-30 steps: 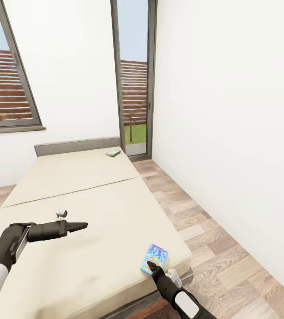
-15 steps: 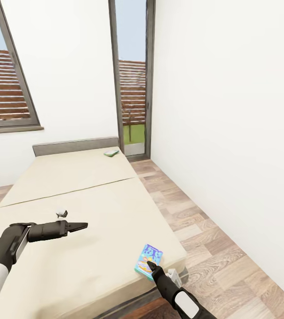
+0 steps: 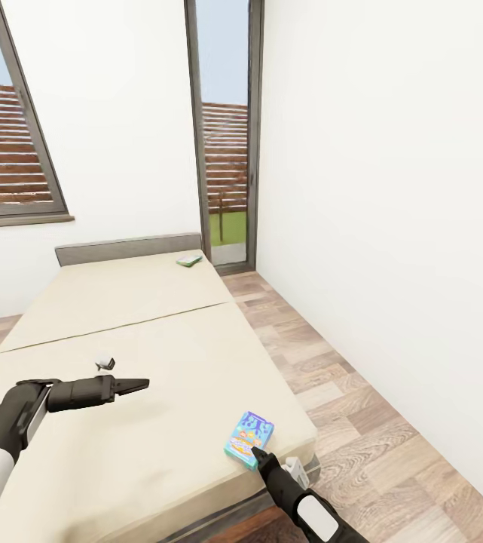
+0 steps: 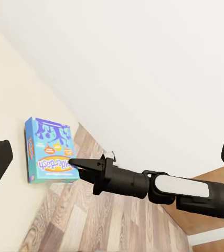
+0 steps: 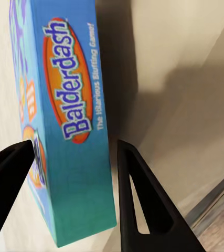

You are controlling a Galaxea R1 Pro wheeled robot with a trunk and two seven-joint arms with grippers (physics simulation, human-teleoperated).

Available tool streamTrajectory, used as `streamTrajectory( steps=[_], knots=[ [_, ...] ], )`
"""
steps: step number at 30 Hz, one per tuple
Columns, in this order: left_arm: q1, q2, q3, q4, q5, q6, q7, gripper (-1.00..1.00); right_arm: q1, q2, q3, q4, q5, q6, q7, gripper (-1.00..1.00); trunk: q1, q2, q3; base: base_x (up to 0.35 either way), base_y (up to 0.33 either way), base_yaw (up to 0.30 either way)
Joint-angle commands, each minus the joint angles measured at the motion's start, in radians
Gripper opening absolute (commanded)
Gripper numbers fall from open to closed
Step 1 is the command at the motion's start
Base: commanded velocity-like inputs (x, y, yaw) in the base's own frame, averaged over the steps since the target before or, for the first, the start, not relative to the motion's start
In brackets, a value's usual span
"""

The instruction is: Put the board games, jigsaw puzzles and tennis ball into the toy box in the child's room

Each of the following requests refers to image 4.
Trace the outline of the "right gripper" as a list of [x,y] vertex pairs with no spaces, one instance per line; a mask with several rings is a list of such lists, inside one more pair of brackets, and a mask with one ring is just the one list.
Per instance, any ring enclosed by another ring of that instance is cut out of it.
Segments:
[[113,159],[69,159],[69,164],[78,167],[79,177],[94,184],[93,195],[102,191],[131,196],[134,172],[113,166]]

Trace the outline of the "board game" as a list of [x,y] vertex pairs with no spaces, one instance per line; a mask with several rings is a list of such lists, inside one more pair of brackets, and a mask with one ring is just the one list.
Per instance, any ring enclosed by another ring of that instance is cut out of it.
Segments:
[[30,117],[25,122],[30,184],[73,183],[80,179],[70,126]]

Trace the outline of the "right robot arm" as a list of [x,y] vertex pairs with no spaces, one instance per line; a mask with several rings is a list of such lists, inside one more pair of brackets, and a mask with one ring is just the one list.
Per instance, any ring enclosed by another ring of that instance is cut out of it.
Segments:
[[93,195],[102,191],[125,196],[148,196],[154,204],[224,219],[224,183],[171,176],[165,172],[132,172],[119,167],[115,151],[101,159],[69,159],[78,167],[79,177],[94,184]]

